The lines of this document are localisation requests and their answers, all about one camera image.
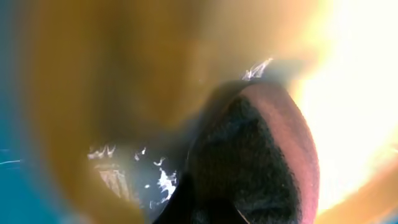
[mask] black fabric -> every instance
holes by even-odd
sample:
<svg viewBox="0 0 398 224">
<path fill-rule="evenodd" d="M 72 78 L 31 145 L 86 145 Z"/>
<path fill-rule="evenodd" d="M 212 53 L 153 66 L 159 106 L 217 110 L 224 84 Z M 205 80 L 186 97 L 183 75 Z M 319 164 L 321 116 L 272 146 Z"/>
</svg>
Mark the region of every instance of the black fabric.
<svg viewBox="0 0 398 224">
<path fill-rule="evenodd" d="M 247 223 L 241 214 L 252 224 L 298 223 L 295 177 L 258 110 L 236 96 L 258 82 L 229 82 L 214 92 L 186 174 L 156 224 Z"/>
<path fill-rule="evenodd" d="M 205 129 L 189 153 L 188 169 L 198 206 L 224 198 L 250 223 L 298 222 L 294 176 L 245 98 L 235 98 Z"/>
</svg>

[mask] sunlight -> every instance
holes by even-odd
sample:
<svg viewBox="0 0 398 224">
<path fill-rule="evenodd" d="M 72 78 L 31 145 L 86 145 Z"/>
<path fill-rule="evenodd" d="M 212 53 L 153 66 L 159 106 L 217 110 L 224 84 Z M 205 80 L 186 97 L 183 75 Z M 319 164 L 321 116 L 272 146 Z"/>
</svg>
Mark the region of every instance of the sunlight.
<svg viewBox="0 0 398 224">
<path fill-rule="evenodd" d="M 381 163 L 376 156 L 391 150 L 387 140 L 398 125 L 397 6 L 333 1 L 327 30 L 333 48 L 293 95 L 318 149 L 319 213 L 365 184 Z"/>
</svg>

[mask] bright light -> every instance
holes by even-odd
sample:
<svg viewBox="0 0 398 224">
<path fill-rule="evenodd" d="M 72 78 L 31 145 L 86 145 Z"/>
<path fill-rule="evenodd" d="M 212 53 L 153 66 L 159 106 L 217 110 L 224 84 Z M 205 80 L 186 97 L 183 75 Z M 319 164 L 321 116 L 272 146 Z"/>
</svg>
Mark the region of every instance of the bright light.
<svg viewBox="0 0 398 224">
<path fill-rule="evenodd" d="M 319 213 L 369 180 L 398 125 L 398 1 L 332 5 L 332 51 L 293 95 L 318 149 Z"/>
</svg>

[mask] water splash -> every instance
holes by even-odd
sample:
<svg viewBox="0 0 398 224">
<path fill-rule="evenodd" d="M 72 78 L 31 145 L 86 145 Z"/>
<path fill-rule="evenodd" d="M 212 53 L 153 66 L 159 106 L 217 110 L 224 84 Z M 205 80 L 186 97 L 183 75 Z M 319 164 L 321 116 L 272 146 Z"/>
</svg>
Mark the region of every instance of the water splash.
<svg viewBox="0 0 398 224">
<path fill-rule="evenodd" d="M 109 148 L 108 145 L 105 145 L 102 150 L 97 150 L 95 152 L 87 154 L 88 159 L 102 159 L 105 155 L 107 155 L 109 158 L 113 157 L 113 153 L 116 150 L 116 146 L 113 146 L 112 149 Z"/>
<path fill-rule="evenodd" d="M 164 157 L 160 158 L 160 161 L 159 161 L 159 162 L 154 162 L 154 165 L 155 165 L 155 166 L 161 166 L 162 163 L 163 163 L 163 161 L 164 161 L 165 159 L 166 159 L 166 158 L 164 158 Z"/>
<path fill-rule="evenodd" d="M 144 149 L 143 149 L 141 152 L 135 153 L 134 159 L 135 159 L 136 161 L 139 161 L 139 155 L 145 155 L 146 150 L 147 150 L 147 148 L 144 147 Z"/>
<path fill-rule="evenodd" d="M 271 61 L 272 58 L 266 60 L 265 62 L 262 62 L 260 65 L 251 68 L 250 70 L 247 70 L 242 79 L 249 81 L 252 80 L 253 78 L 261 78 L 262 74 L 264 73 L 264 69 L 269 65 Z"/>
<path fill-rule="evenodd" d="M 166 172 L 160 167 L 160 179 L 157 182 L 157 185 L 159 185 L 162 189 L 162 192 L 167 191 L 167 197 L 166 198 L 162 198 L 162 200 L 160 201 L 160 203 L 164 203 L 168 200 L 170 200 L 171 196 L 173 195 L 176 186 L 174 186 L 173 184 L 177 183 L 177 171 L 174 171 L 174 173 L 172 175 L 167 175 Z"/>
</svg>

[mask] blue water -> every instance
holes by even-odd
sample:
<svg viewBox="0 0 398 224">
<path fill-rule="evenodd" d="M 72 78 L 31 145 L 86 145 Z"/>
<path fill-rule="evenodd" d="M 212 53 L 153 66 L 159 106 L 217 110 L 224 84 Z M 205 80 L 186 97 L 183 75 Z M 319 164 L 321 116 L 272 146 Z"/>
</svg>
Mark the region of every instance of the blue water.
<svg viewBox="0 0 398 224">
<path fill-rule="evenodd" d="M 392 218 L 388 218 L 384 224 L 398 224 L 398 215 L 393 215 Z"/>
<path fill-rule="evenodd" d="M 21 147 L 15 84 L 15 37 L 12 34 L 13 7 L 17 1 L 0 0 L 0 223 L 59 223 L 58 215 L 42 200 L 21 162 Z"/>
</svg>

